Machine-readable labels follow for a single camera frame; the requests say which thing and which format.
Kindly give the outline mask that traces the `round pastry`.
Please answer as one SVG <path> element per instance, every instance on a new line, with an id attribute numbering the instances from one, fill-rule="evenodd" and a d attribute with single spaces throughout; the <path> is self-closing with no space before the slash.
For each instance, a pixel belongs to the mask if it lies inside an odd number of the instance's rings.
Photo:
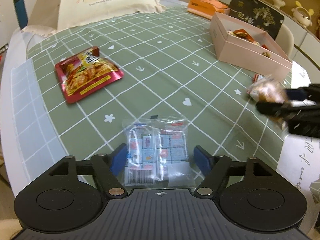
<path id="1" fill-rule="evenodd" d="M 272 75 L 265 76 L 265 83 L 258 93 L 251 93 L 249 96 L 257 102 L 276 102 L 276 103 L 289 103 L 292 105 L 291 101 L 287 97 L 285 92 L 285 87 L 279 83 Z"/>

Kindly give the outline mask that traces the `beige chair right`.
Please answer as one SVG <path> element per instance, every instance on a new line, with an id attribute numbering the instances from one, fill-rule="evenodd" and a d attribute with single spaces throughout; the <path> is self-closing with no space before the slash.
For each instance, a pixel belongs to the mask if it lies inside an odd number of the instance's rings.
<path id="1" fill-rule="evenodd" d="M 291 30 L 282 24 L 276 37 L 276 43 L 282 48 L 285 54 L 290 57 L 294 48 L 294 36 Z"/>

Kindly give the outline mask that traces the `green grid tablecloth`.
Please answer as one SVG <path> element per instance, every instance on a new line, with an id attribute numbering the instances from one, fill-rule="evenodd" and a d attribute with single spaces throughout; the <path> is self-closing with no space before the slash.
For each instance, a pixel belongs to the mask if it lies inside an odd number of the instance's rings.
<path id="1" fill-rule="evenodd" d="M 65 101 L 55 65 L 98 46 L 124 77 Z M 124 120 L 183 115 L 188 147 L 235 160 L 256 156 L 297 188 L 318 178 L 318 143 L 286 137 L 247 96 L 253 73 L 216 58 L 209 22 L 184 8 L 133 14 L 47 39 L 16 31 L 2 75 L 1 139 L 14 193 L 65 155 L 88 159 L 125 142 Z"/>

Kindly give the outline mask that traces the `teal bottle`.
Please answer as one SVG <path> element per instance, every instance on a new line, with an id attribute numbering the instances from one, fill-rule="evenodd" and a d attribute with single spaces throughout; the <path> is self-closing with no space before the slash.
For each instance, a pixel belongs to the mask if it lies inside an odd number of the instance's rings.
<path id="1" fill-rule="evenodd" d="M 28 15 L 25 8 L 24 0 L 13 0 L 16 17 L 20 29 L 23 29 L 28 24 Z"/>

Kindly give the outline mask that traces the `white yellow bunny figurine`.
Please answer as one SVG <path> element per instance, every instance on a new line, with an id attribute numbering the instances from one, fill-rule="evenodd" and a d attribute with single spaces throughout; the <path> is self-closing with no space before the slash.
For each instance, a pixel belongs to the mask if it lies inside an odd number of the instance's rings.
<path id="1" fill-rule="evenodd" d="M 293 18 L 305 28 L 312 26 L 311 16 L 314 14 L 314 10 L 312 8 L 305 9 L 299 1 L 295 1 L 295 4 L 296 7 L 291 10 Z"/>

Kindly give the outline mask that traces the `cream cartoon food cover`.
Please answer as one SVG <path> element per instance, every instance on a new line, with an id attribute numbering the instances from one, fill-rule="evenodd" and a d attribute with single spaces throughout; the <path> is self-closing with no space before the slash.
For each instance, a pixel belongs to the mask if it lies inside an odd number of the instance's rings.
<path id="1" fill-rule="evenodd" d="M 25 32 L 44 37 L 135 12 L 160 13 L 161 0 L 37 0 Z"/>

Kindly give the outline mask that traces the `pink open gift box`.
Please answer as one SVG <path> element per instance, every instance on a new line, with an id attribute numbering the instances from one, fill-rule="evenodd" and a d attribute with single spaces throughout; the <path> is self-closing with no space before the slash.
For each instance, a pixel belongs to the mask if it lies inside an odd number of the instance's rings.
<path id="1" fill-rule="evenodd" d="M 230 34 L 245 30 L 259 43 Z M 260 75 L 272 75 L 279 82 L 291 71 L 292 62 L 276 41 L 265 31 L 232 16 L 215 13 L 210 23 L 210 35 L 219 61 Z"/>

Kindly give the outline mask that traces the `red foil meat snack pouch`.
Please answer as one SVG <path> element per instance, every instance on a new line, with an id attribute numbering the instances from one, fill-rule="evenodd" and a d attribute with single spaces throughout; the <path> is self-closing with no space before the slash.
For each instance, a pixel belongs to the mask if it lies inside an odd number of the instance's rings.
<path id="1" fill-rule="evenodd" d="M 97 46 L 60 61 L 55 70 L 67 103 L 78 102 L 124 76 L 112 61 L 100 57 Z"/>

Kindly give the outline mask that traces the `orange cardboard box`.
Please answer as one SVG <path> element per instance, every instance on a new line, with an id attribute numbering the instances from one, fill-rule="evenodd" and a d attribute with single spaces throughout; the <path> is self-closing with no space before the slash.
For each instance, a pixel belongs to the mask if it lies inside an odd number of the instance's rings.
<path id="1" fill-rule="evenodd" d="M 216 12 L 228 15 L 230 8 L 218 0 L 190 0 L 187 12 L 211 20 Z"/>

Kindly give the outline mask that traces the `black plum snack bag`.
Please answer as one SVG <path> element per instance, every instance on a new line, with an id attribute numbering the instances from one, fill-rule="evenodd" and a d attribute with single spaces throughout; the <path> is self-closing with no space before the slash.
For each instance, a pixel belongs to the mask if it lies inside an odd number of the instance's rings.
<path id="1" fill-rule="evenodd" d="M 259 0 L 231 0 L 229 15 L 267 32 L 274 40 L 284 16 Z"/>

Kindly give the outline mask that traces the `clear bag of small cubes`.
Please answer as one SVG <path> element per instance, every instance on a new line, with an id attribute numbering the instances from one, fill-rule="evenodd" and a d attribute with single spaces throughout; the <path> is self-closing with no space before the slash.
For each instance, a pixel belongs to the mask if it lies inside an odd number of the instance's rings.
<path id="1" fill-rule="evenodd" d="M 185 116 L 126 119 L 123 129 L 127 139 L 125 186 L 190 189 L 195 186 Z"/>

